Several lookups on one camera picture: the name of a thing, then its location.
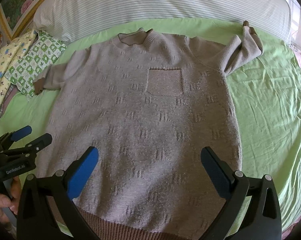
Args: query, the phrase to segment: wrinkled sheet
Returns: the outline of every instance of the wrinkled sheet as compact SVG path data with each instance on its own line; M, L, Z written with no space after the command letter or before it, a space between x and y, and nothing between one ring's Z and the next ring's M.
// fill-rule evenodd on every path
M234 34L242 35L240 24L220 20L141 20L71 43L56 64L67 62L75 50L108 40L118 33L134 32L140 27L163 33L200 36L223 44ZM250 177L261 178L264 174L273 177L284 231L301 215L301 69L293 51L284 41L259 29L256 31L264 43L264 54L228 76L227 83L241 133L242 170ZM14 144L22 147L43 134L57 95L58 91L44 90L27 102L24 95L16 94L0 120L0 135L30 125L33 133ZM238 229L247 206L248 202L238 215L232 232Z

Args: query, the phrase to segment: brown ribbed cuff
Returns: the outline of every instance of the brown ribbed cuff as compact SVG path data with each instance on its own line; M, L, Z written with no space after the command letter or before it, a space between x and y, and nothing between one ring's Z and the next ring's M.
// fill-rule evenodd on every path
M34 87L35 87L35 94L39 95L41 92L43 92L44 84L45 84L45 78L38 79L33 84L34 84Z
M149 232L112 223L77 207L89 227L101 240L188 240L169 233Z
M248 21L244 21L243 22L243 26L248 26L249 27L249 22ZM249 34L257 34L255 29L253 27L249 27Z

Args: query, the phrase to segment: sweater pocket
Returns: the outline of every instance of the sweater pocket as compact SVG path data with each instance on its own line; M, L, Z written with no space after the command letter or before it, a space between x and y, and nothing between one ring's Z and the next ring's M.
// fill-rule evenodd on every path
M148 71L146 91L158 96L180 96L183 94L182 70L150 69Z

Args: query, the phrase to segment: knit pattern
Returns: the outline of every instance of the knit pattern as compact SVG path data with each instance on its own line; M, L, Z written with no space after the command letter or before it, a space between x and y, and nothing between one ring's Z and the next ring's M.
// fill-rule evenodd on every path
M74 199L91 227L105 221L199 238L224 204L201 149L210 146L241 168L226 75L261 52L248 27L243 42L235 36L228 46L141 29L75 52L39 77L44 88L61 90L46 129L53 141L36 159L37 175L65 170L95 146L99 162ZM110 239L100 227L96 233Z

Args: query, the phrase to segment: pillow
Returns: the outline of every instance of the pillow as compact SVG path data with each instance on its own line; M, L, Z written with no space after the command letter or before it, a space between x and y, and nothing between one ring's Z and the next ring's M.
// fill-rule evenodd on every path
M45 0L34 26L73 42L118 24L152 18L215 18L249 23L290 44L286 0Z
M26 55L36 36L37 33L31 30L15 38L9 45L0 49L0 105L10 85L9 80L4 78L4 73L11 65L14 65L19 58Z
M5 77L24 94L29 101L35 94L33 80L48 65L52 65L66 49L66 44L45 31L38 32L38 40L29 52L12 65Z

